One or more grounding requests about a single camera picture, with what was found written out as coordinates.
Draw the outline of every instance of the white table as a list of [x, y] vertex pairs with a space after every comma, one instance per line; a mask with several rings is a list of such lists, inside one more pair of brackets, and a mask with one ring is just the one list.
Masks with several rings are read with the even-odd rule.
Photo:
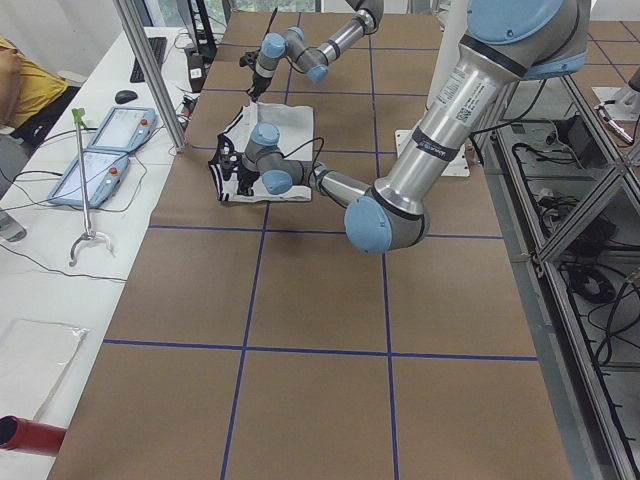
[[[184, 91], [190, 91], [186, 57], [180, 49], [173, 46], [178, 34], [177, 28], [147, 29], [147, 35], [150, 37], [166, 36], [168, 38], [162, 76], [175, 107], [180, 105]], [[186, 43], [188, 40], [184, 36], [176, 41], [178, 47]], [[74, 129], [71, 115], [73, 107], [83, 107], [86, 110], [84, 120], [87, 126], [97, 127], [109, 108], [115, 105], [114, 95], [119, 90], [129, 89], [138, 93], [139, 98], [128, 103], [128, 106], [154, 107], [155, 104], [146, 83], [129, 83], [133, 60], [127, 38], [124, 33], [121, 33], [49, 136]], [[162, 120], [159, 119], [158, 126], [162, 124]], [[85, 135], [85, 145], [89, 139], [90, 135]], [[42, 146], [24, 170], [63, 172], [76, 153], [75, 135], [64, 135]], [[102, 243], [83, 242], [77, 250], [79, 252], [77, 265], [74, 268], [68, 266], [71, 245], [84, 231], [84, 226], [82, 212], [66, 207], [31, 206], [10, 211], [11, 215], [27, 229], [28, 234], [20, 242], [3, 241], [3, 245], [27, 254], [49, 268], [68, 273], [127, 278], [147, 229], [149, 216], [169, 173], [174, 154], [166, 129], [159, 130], [137, 154], [140, 162], [148, 169], [148, 173], [130, 208], [124, 213], [92, 211], [93, 227], [95, 230], [109, 234], [112, 238], [115, 257], [108, 253]], [[132, 198], [143, 172], [143, 167], [135, 158], [132, 158], [129, 170], [116, 195], [103, 204], [103, 208], [114, 210], [124, 208]], [[30, 174], [23, 176], [22, 179], [46, 179], [20, 182], [20, 185], [36, 201], [45, 199], [56, 181], [56, 177], [40, 174]], [[13, 186], [0, 202], [0, 206], [10, 209], [29, 203], [31, 202], [24, 193]], [[0, 249], [0, 265], [0, 305], [2, 305], [0, 332], [12, 319], [16, 318], [65, 323], [90, 330], [62, 383], [39, 419], [44, 423], [67, 427], [124, 284], [87, 278], [67, 278], [46, 273], [28, 260], [3, 249]], [[12, 412], [0, 412], [0, 416], [8, 414]], [[45, 479], [52, 464], [53, 459], [49, 457], [0, 451], [0, 480]]]

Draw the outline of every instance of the person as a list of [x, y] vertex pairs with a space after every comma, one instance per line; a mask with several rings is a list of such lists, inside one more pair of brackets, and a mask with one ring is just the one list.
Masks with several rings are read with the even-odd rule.
[[25, 57], [0, 37], [0, 124], [14, 128], [14, 138], [29, 153], [40, 145], [79, 88]]

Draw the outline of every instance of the computer mouse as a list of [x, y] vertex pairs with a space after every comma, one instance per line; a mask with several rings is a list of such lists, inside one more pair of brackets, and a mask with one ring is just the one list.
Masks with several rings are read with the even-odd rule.
[[138, 94], [133, 90], [120, 90], [116, 93], [115, 101], [118, 105], [122, 105], [123, 103], [128, 103], [136, 98], [138, 98]]

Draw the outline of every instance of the metal pole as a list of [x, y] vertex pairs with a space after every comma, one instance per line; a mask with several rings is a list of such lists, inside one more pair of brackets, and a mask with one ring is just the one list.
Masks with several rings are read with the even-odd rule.
[[89, 189], [87, 187], [87, 173], [84, 166], [84, 152], [82, 150], [82, 128], [76, 123], [76, 140], [78, 143], [78, 166], [80, 167], [80, 188], [82, 189], [82, 213], [84, 215], [84, 232], [91, 235], [91, 216], [89, 215]]
[[167, 127], [171, 141], [176, 151], [182, 152], [186, 146], [184, 132], [173, 109], [160, 69], [153, 57], [138, 11], [132, 0], [113, 0], [113, 3], [118, 11], [124, 33], [129, 39], [133, 53], [138, 62], [140, 62], [145, 81], [149, 85], [151, 95], [156, 102], [160, 117]]

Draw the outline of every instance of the white wall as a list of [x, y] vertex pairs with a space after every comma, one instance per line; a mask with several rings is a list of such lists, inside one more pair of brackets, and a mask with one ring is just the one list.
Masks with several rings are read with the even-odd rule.
[[90, 74], [121, 31], [113, 0], [0, 0], [0, 35], [51, 72]]

